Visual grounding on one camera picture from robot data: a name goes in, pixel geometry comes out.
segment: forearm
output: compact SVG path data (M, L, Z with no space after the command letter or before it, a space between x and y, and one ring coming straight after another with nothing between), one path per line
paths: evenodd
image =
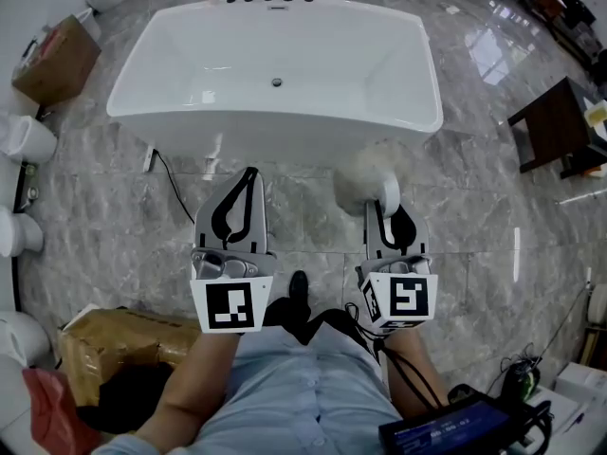
M385 342L388 349L397 352L409 362L424 376L433 392L438 397L441 405L446 406L447 389L440 374L430 361L423 340L417 329L402 329L394 332ZM424 396L428 402L435 408L437 404L424 383L417 374L404 362L398 361L402 371L407 375L411 383ZM412 418L419 414L428 412L428 407L417 397L414 391L402 379L400 373L391 361L388 361L388 384L392 402L403 418Z
M201 334L137 436L161 453L189 445L223 404L239 339L235 334Z

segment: light blue shirt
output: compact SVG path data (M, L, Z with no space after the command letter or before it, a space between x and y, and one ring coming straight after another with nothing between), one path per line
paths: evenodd
M309 345L282 327L246 334L224 406L172 455L383 453L378 427L400 420L375 360L323 324ZM157 455L121 435L94 455Z

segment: toilet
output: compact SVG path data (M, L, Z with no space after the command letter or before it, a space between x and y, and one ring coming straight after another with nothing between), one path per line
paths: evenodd
M44 235L27 214L13 214L0 206L0 256L19 256L24 249L41 251Z

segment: marble floor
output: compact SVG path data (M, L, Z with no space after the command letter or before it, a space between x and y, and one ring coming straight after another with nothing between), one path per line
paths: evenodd
M46 235L41 255L20 259L24 309L55 339L90 301L193 317L188 285L192 227L161 166L143 173L146 146L112 123L105 104L139 34L158 9L199 0L128 0L101 15L102 53L82 94L46 119L59 136L35 177L30 213ZM605 181L560 181L555 163L520 175L506 117L564 76L591 89L577 63L513 1L356 0L419 15L430 36L445 123L422 151L397 142L377 153L425 216L440 276L436 320L423 327L451 385L487 387L500 360L533 342L538 354L591 266L606 282ZM448 12L456 7L457 12ZM172 157L190 212L244 164ZM360 303L354 267L362 223L335 203L331 171L259 163L271 249L280 260L273 296L304 269L311 303ZM540 365L543 383L577 352L583 300Z

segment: white freestanding bathtub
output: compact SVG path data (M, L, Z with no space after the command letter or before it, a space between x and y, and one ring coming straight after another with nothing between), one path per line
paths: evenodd
M168 155L316 165L443 122L421 19L341 0L161 10L107 113Z

